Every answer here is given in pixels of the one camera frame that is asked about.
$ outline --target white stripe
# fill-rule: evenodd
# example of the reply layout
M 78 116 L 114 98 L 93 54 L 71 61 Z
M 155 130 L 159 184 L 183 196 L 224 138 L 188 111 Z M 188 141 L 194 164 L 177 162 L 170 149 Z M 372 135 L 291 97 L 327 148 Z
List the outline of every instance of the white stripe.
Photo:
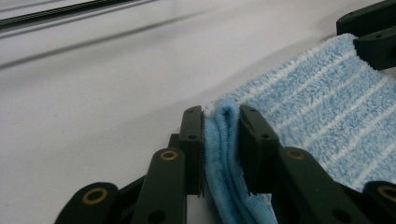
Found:
M 320 78 L 321 75 L 324 75 L 328 72 L 329 69 L 333 68 L 334 66 L 336 66 L 337 64 L 341 63 L 342 61 L 352 57 L 353 55 L 355 55 L 355 50 L 352 50 L 350 52 L 347 52 L 346 54 L 344 54 L 341 57 L 338 57 L 337 59 L 335 59 L 332 63 L 327 64 L 324 68 L 320 69 L 316 74 L 314 74 L 311 78 L 309 78 L 303 85 L 300 86 L 299 89 L 293 91 L 291 94 L 287 95 L 286 99 L 283 99 L 282 102 L 285 103 L 288 100 L 290 100 L 293 96 L 295 96 L 296 94 L 298 94 L 300 91 L 304 90 L 311 82 L 317 80 L 318 78 Z M 268 112 L 265 113 L 265 116 L 271 116 L 272 113 L 274 113 L 275 111 L 277 111 L 282 105 L 283 103 L 277 104 L 275 106 L 273 106 L 271 108 L 271 110 L 269 110 Z
M 384 151 L 382 151 L 381 155 L 370 164 L 367 169 L 365 169 L 361 174 L 358 176 L 358 178 L 355 179 L 352 183 L 352 188 L 356 189 L 360 186 L 361 181 L 364 180 L 364 178 L 369 175 L 377 166 L 378 164 L 383 161 L 393 150 L 396 149 L 396 141 L 393 141 L 387 148 L 385 148 Z
M 382 80 L 377 83 L 375 86 L 373 86 L 372 88 L 370 88 L 370 90 L 368 90 L 352 107 L 350 107 L 348 110 L 344 111 L 344 113 L 342 114 L 338 114 L 337 116 L 335 116 L 334 120 L 332 122 L 330 122 L 328 125 L 326 125 L 325 127 L 323 127 L 322 129 L 320 129 L 318 132 L 316 132 L 314 135 L 312 135 L 310 138 L 307 138 L 304 143 L 303 143 L 303 148 L 307 148 L 307 146 L 309 146 L 309 144 L 312 143 L 312 141 L 314 141 L 315 139 L 317 139 L 318 137 L 320 137 L 321 135 L 323 135 L 324 133 L 326 133 L 327 131 L 329 131 L 332 127 L 334 127 L 338 122 L 341 121 L 341 119 L 343 119 L 344 117 L 347 116 L 347 114 L 349 114 L 351 111 L 353 111 L 354 109 L 356 109 L 359 105 L 361 105 L 368 97 L 370 97 L 374 92 L 376 92 L 377 90 L 379 90 L 380 88 L 382 88 L 387 82 L 388 82 L 388 78 L 384 77 L 382 78 Z
M 304 114 L 308 113 L 309 111 L 311 111 L 313 108 L 316 108 L 319 104 L 321 104 L 324 100 L 334 96 L 338 91 L 340 91 L 341 89 L 343 89 L 345 86 L 349 85 L 351 82 L 353 82 L 357 77 L 359 77 L 361 75 L 361 73 L 368 68 L 369 66 L 367 64 L 364 64 L 357 73 L 355 73 L 353 76 L 351 76 L 349 79 L 347 79 L 343 84 L 339 85 L 337 88 L 331 90 L 329 92 L 329 94 L 326 94 L 323 97 L 318 98 L 311 106 L 309 107 L 302 107 L 300 109 L 300 111 L 298 111 L 297 113 L 295 113 L 293 117 L 291 117 L 290 119 L 286 119 L 284 122 L 280 123 L 279 125 L 277 125 L 277 128 L 279 129 L 279 131 L 281 132 L 281 130 L 286 126 L 289 125 L 290 123 L 294 122 L 297 119 L 300 119 L 301 116 L 303 116 Z
M 322 45 L 317 48 L 313 48 L 306 53 L 303 53 L 296 61 L 290 61 L 286 67 L 283 69 L 276 71 L 276 73 L 270 77 L 267 82 L 265 82 L 260 87 L 252 86 L 250 89 L 242 95 L 238 100 L 238 104 L 243 104 L 254 96 L 258 95 L 260 92 L 265 91 L 268 87 L 270 87 L 273 83 L 277 82 L 281 78 L 285 77 L 290 71 L 294 70 L 296 67 L 300 65 L 300 63 L 307 61 L 309 58 L 312 58 L 317 52 L 327 47 L 327 45 Z
M 396 110 L 396 105 L 391 106 L 390 108 L 385 111 L 385 113 L 382 113 L 380 116 L 376 117 L 373 121 L 370 121 L 370 125 L 366 126 L 365 128 L 361 129 L 359 133 L 353 138 L 349 144 L 341 149 L 338 153 L 333 154 L 329 161 L 326 162 L 324 165 L 324 168 L 326 169 L 328 166 L 336 163 L 340 158 L 344 157 L 351 149 L 355 148 L 356 145 L 359 143 L 361 138 L 365 136 L 367 133 L 370 133 L 373 128 L 376 128 L 375 125 L 381 120 L 389 116 L 391 113 L 393 113 Z

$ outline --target gray surface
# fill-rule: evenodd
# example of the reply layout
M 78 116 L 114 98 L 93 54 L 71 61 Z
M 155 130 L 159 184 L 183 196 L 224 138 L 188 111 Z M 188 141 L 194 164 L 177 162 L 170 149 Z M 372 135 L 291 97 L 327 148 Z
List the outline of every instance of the gray surface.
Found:
M 53 2 L 1 15 L 78 1 Z M 159 0 L 0 34 L 0 223 L 52 223 L 78 189 L 134 181 L 186 108 L 314 47 L 374 2 Z M 189 223 L 219 222 L 210 197 L 188 206 Z

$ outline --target striped towel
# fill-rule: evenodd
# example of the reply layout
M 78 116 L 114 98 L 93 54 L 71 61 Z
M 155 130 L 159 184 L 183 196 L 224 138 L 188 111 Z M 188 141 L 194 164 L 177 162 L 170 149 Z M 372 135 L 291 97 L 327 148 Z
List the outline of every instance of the striped towel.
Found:
M 283 146 L 309 151 L 337 182 L 396 183 L 396 77 L 334 37 L 205 109 L 205 172 L 224 223 L 276 223 L 269 195 L 248 196 L 237 154 L 239 105 L 258 109 Z

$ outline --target terry cloth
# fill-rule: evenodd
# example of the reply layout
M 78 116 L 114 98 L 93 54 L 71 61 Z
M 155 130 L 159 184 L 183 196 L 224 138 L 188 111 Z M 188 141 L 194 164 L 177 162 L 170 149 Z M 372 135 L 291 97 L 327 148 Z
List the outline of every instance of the terry cloth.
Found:
M 284 147 L 309 151 L 337 182 L 396 183 L 396 77 L 334 37 L 205 109 L 205 172 L 224 223 L 276 223 L 269 195 L 248 196 L 239 163 L 239 105 L 259 110 Z

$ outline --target blue towel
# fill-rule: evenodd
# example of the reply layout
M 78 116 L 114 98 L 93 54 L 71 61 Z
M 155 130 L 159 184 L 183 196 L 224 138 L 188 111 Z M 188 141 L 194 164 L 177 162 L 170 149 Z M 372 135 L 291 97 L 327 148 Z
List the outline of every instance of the blue towel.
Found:
M 205 172 L 224 223 L 276 223 L 270 195 L 248 196 L 237 152 L 239 105 L 258 109 L 285 147 L 309 151 L 337 182 L 396 183 L 396 79 L 334 37 L 205 109 Z

